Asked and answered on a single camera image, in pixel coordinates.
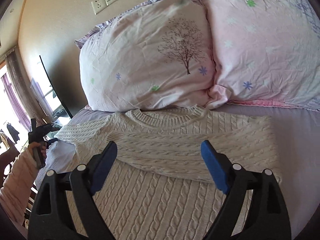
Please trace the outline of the person's left hand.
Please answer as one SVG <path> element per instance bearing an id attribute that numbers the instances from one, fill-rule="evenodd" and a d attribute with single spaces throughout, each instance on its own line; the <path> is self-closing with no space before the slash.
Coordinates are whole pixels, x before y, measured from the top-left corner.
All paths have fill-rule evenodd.
<path id="1" fill-rule="evenodd" d="M 28 150 L 32 153 L 33 159 L 36 161 L 37 168 L 41 169 L 45 167 L 47 143 L 45 141 L 31 142 L 28 145 Z"/>

